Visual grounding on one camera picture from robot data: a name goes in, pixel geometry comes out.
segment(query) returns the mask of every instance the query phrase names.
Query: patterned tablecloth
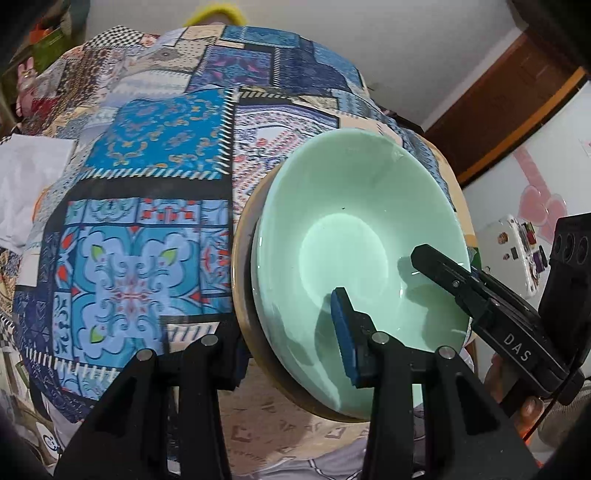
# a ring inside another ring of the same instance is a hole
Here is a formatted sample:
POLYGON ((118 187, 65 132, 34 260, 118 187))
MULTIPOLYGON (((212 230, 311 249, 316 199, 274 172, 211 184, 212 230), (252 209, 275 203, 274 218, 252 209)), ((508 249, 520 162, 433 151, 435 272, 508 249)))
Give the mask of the patterned tablecloth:
MULTIPOLYGON (((0 401, 46 465, 137 350, 181 349, 232 321, 233 226, 260 179, 314 135, 393 138, 475 247, 445 158, 381 113, 354 65, 297 34, 115 27, 45 71, 33 108, 25 133, 78 140, 22 257, 0 253, 0 401)), ((300 410, 252 361, 220 405, 235 473, 283 462, 260 475, 345 479, 361 466, 367 424, 300 410)), ((172 408, 173 469, 174 422, 172 408)))

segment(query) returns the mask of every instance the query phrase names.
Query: black clamp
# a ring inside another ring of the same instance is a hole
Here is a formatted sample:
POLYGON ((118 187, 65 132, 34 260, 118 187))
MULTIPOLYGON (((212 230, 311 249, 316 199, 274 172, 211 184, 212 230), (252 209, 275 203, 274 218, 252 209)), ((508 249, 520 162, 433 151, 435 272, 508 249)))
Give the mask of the black clamp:
POLYGON ((248 354, 236 322, 184 351, 140 350, 86 417, 56 466, 56 480, 230 480, 217 390, 233 390, 248 354), (181 475, 167 467, 167 413, 179 386, 181 475))
POLYGON ((361 480, 411 478, 412 384, 423 387, 428 478, 534 476, 537 464, 513 423, 453 348, 424 352, 377 332, 344 288, 333 291, 331 314, 353 385, 375 388, 361 480))

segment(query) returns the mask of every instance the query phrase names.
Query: black cable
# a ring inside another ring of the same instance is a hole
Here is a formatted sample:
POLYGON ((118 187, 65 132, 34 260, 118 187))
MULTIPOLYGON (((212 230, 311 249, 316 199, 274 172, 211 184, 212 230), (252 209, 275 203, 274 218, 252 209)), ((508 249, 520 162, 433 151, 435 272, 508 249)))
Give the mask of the black cable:
POLYGON ((558 400, 558 395, 556 395, 552 399, 552 401, 550 402, 550 405, 548 405, 548 407, 544 409, 544 411, 542 412, 542 415, 540 415, 540 417, 535 421, 534 426, 532 428, 530 428, 530 430, 525 434, 525 436, 523 437, 524 442, 527 442, 527 440, 533 435, 533 433, 538 429, 540 424, 548 416, 548 413, 550 413, 550 410, 552 410, 552 407, 554 407, 556 400, 558 400))
POLYGON ((571 362, 569 376, 566 377, 566 380, 562 383, 562 385, 560 386, 560 388, 556 391, 556 393, 554 394, 554 397, 550 401, 550 404, 548 405, 547 408, 544 409, 544 411, 542 412, 542 415, 540 415, 540 417, 535 421, 534 426, 532 428, 530 428, 529 431, 523 437, 523 441, 524 442, 527 442, 527 440, 533 435, 533 433, 538 429, 538 427, 540 426, 540 424, 548 416, 548 413, 550 413, 550 410, 552 410, 552 408, 554 407, 554 404, 558 400, 558 397, 560 396, 560 394, 562 393, 562 391, 565 389, 565 387, 573 379, 573 376, 577 373, 578 367, 577 368, 573 368, 574 365, 575 365, 575 363, 576 363, 576 361, 577 361, 577 357, 575 357, 573 359, 573 361, 571 362))

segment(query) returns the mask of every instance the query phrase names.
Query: metal screw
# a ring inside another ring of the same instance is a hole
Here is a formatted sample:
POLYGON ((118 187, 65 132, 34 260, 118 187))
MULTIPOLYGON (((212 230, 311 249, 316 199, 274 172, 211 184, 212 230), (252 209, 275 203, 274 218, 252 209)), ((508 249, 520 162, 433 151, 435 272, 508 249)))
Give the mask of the metal screw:
POLYGON ((437 353, 447 360, 451 360, 456 356, 456 351, 450 346, 441 346, 437 353))
POLYGON ((388 343, 388 340, 390 340, 390 337, 386 332, 374 332, 371 336, 371 339, 375 343, 379 343, 380 345, 383 345, 385 343, 388 343))
POLYGON ((213 346, 217 343, 217 337, 214 334, 210 333, 208 335, 201 337, 201 343, 205 346, 213 346))
POLYGON ((140 362, 145 362, 146 360, 150 360, 152 358, 152 350, 149 348, 144 348, 136 353, 135 356, 140 362))

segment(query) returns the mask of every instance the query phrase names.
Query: blue patterned fabric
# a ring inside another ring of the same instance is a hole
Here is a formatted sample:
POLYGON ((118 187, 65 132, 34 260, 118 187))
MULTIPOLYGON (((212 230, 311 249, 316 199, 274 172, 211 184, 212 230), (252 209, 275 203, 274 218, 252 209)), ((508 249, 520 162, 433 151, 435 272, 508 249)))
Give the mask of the blue patterned fabric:
POLYGON ((229 173, 220 144, 224 101, 224 91, 215 89, 128 103, 95 144, 82 178, 221 178, 229 173))
POLYGON ((313 136, 355 127, 400 143, 394 131, 449 199, 433 153, 382 114, 355 66, 297 34, 117 27, 55 65, 24 131, 78 139, 78 150, 35 217, 37 282, 14 287, 11 356, 52 416, 83 420, 139 349, 184 348, 234 321, 232 226, 313 136))
POLYGON ((228 25, 222 33, 222 40, 266 45, 269 47, 296 48, 300 40, 298 34, 262 27, 237 27, 228 25))
POLYGON ((341 57, 334 51, 329 50, 324 45, 316 42, 312 42, 312 44, 314 45, 314 58, 318 63, 324 63, 325 65, 334 67, 337 72, 341 73, 349 82, 359 88, 363 86, 359 71, 349 60, 341 57))
POLYGON ((314 56, 314 44, 300 39, 299 48, 281 50, 279 56, 279 87, 295 94, 324 94, 326 89, 350 92, 347 80, 334 67, 319 63, 314 56))
POLYGON ((344 90, 331 89, 330 93, 337 99, 339 110, 365 118, 372 118, 384 122, 384 114, 364 98, 344 90))
POLYGON ((213 85, 270 85, 271 54, 263 51, 229 47, 208 47, 195 74, 189 81, 188 92, 213 85))
POLYGON ((121 368, 142 348, 162 352, 160 316, 231 311, 227 200, 81 200, 66 223, 56 357, 121 368))

